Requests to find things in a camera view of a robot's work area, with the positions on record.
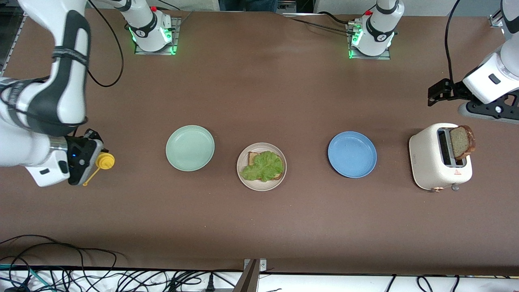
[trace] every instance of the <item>person's legs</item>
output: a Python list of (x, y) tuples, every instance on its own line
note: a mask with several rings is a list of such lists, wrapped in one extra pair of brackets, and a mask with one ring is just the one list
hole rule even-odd
[(272, 11), (278, 9), (278, 0), (244, 0), (247, 11)]
[(220, 11), (239, 11), (239, 0), (220, 0)]

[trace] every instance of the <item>brown table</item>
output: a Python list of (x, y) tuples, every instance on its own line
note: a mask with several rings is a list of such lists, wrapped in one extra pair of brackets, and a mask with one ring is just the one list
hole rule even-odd
[[(135, 56), (120, 13), (103, 12), (125, 71), (111, 88), (88, 80), (88, 127), (116, 165), (88, 187), (39, 188), (23, 167), (0, 169), (1, 238), (38, 233), (113, 249), (127, 256), (120, 267), (238, 269), (261, 257), (285, 272), (519, 274), (519, 127), (462, 117), (457, 101), (427, 107), (428, 87), (447, 76), (446, 18), (402, 18), (392, 59), (372, 61), (348, 59), (340, 33), (261, 12), (194, 12), (176, 56)], [(87, 18), (91, 71), (109, 83), (116, 44), (95, 11)], [(485, 18), (454, 18), (450, 31), (457, 81), (504, 41)], [(45, 76), (52, 46), (28, 21), (5, 75)], [(474, 175), (457, 193), (421, 191), (411, 176), (407, 141), (437, 122), (468, 124), (477, 138)], [(190, 124), (207, 128), (216, 150), (203, 169), (181, 172), (165, 145)], [(342, 177), (328, 163), (329, 141), (347, 130), (375, 144), (367, 177)], [(260, 141), (288, 160), (283, 183), (264, 193), (236, 174), (239, 153)], [(32, 263), (79, 264), (59, 248), (33, 254)]]

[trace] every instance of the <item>white toaster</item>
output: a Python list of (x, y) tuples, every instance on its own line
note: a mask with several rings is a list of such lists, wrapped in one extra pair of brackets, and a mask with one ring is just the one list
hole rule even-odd
[(434, 124), (409, 139), (413, 178), (422, 189), (440, 191), (451, 187), (457, 191), (459, 184), (472, 177), (470, 155), (460, 161), (454, 159), (450, 130), (456, 127)]

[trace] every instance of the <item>plate rim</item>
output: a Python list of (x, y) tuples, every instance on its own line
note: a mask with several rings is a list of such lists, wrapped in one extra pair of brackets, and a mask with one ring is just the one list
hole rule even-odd
[[(247, 185), (244, 181), (245, 179), (241, 177), (240, 175), (240, 170), (238, 169), (239, 167), (239, 163), (240, 163), (240, 157), (242, 156), (242, 154), (244, 154), (244, 152), (247, 152), (247, 149), (256, 145), (256, 144), (266, 144), (266, 145), (269, 145), (271, 147), (273, 147), (274, 149), (277, 149), (279, 151), (279, 153), (281, 153), (281, 160), (283, 161), (283, 174), (281, 175), (281, 178), (279, 180), (277, 180), (277, 183), (275, 185), (273, 185), (271, 188), (269, 189), (265, 189), (265, 190), (258, 190), (258, 189), (255, 189), (249, 185)], [(240, 179), (241, 183), (246, 186), (247, 188), (253, 190), (253, 191), (256, 191), (256, 192), (266, 192), (266, 191), (270, 191), (270, 190), (273, 190), (275, 189), (277, 186), (279, 186), (281, 184), (281, 182), (285, 179), (285, 176), (286, 176), (286, 171), (287, 171), (287, 161), (286, 161), (286, 156), (285, 154), (283, 153), (283, 151), (281, 151), (281, 149), (279, 149), (277, 146), (273, 145), (273, 144), (270, 144), (270, 143), (267, 143), (267, 142), (256, 142), (256, 143), (253, 143), (253, 144), (250, 144), (249, 146), (243, 148), (243, 150), (240, 152), (240, 154), (238, 155), (238, 158), (236, 159), (236, 174), (238, 175), (238, 178)]]
[[(373, 151), (374, 151), (374, 154), (375, 154), (375, 157), (374, 157), (374, 161), (373, 161), (373, 166), (371, 167), (371, 169), (364, 175), (362, 176), (347, 176), (347, 175), (344, 175), (343, 173), (341, 173), (332, 163), (332, 160), (330, 159), (330, 147), (332, 146), (332, 143), (333, 141), (339, 136), (339, 135), (345, 135), (347, 133), (355, 133), (355, 134), (358, 134), (358, 135), (361, 135), (363, 136), (364, 138), (366, 138), (370, 143), (371, 143), (371, 146), (373, 146)], [(344, 132), (340, 132), (338, 134), (336, 134), (332, 140), (330, 140), (330, 143), (328, 144), (328, 151), (327, 151), (327, 155), (328, 155), (328, 161), (330, 162), (330, 165), (332, 166), (332, 168), (340, 175), (344, 176), (344, 177), (347, 177), (347, 178), (363, 178), (367, 175), (369, 175), (374, 169), (375, 169), (375, 166), (377, 165), (377, 161), (378, 161), (378, 155), (377, 155), (377, 149), (375, 147), (375, 145), (373, 144), (373, 141), (371, 141), (370, 138), (368, 138), (366, 135), (364, 135), (363, 133), (360, 133), (360, 132), (356, 132), (356, 131), (344, 131)]]
[[(204, 132), (204, 131), (205, 131), (205, 132), (206, 132), (205, 134), (209, 134), (209, 137), (211, 137), (211, 146), (212, 146), (211, 155), (209, 156), (209, 159), (204, 163), (204, 165), (200, 166), (199, 168), (196, 168), (196, 169), (190, 169), (190, 170), (180, 169), (180, 168), (176, 167), (176, 166), (175, 166), (175, 165), (170, 161), (170, 159), (169, 159), (169, 157), (168, 157), (168, 144), (169, 144), (170, 142), (173, 141), (173, 140), (172, 140), (173, 135), (175, 135), (175, 133), (177, 133), (178, 131), (181, 131), (182, 129), (184, 129), (184, 128), (188, 128), (188, 127), (194, 127), (194, 128), (196, 128), (196, 129), (198, 129), (198, 130), (199, 130), (199, 129), (202, 129), (202, 131), (199, 131), (199, 132)], [(211, 161), (211, 159), (213, 159), (213, 155), (214, 155), (215, 148), (216, 148), (216, 145), (215, 145), (215, 143), (214, 143), (214, 137), (213, 137), (213, 135), (211, 134), (211, 132), (209, 132), (209, 130), (207, 130), (206, 128), (204, 128), (204, 127), (202, 127), (202, 126), (199, 126), (199, 125), (185, 125), (185, 126), (182, 126), (182, 127), (178, 128), (178, 129), (176, 129), (176, 130), (175, 130), (175, 131), (174, 131), (174, 132), (169, 136), (168, 141), (166, 142), (165, 153), (166, 153), (166, 159), (168, 160), (169, 164), (171, 164), (171, 166), (173, 166), (175, 169), (178, 169), (178, 170), (180, 170), (180, 171), (187, 171), (187, 172), (190, 172), (190, 171), (197, 171), (197, 170), (203, 168), (205, 165), (207, 165), (207, 164)]]

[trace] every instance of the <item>yellow bottle cap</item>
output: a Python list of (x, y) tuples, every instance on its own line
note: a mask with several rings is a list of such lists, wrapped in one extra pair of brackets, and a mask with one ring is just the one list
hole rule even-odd
[(102, 152), (95, 160), (95, 165), (100, 169), (110, 169), (115, 164), (115, 157), (110, 153)]
[(115, 164), (115, 157), (110, 153), (101, 152), (97, 159), (95, 160), (95, 165), (98, 167), (94, 173), (83, 183), (83, 186), (86, 187), (88, 182), (95, 176), (95, 174), (99, 171), (99, 169), (110, 169)]

